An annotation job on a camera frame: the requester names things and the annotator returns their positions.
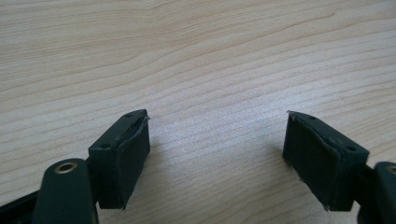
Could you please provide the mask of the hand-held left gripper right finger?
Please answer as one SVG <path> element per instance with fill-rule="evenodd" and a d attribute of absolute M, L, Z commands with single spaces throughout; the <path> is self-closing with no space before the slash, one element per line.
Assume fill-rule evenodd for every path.
<path fill-rule="evenodd" d="M 330 211 L 349 211 L 369 151 L 313 116 L 290 111 L 283 158 Z"/>

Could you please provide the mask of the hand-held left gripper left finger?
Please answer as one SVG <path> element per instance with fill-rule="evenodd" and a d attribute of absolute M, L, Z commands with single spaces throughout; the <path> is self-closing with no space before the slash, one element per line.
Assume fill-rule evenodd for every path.
<path fill-rule="evenodd" d="M 89 147 L 92 187 L 102 209 L 126 207 L 149 153 L 146 109 L 121 116 Z"/>

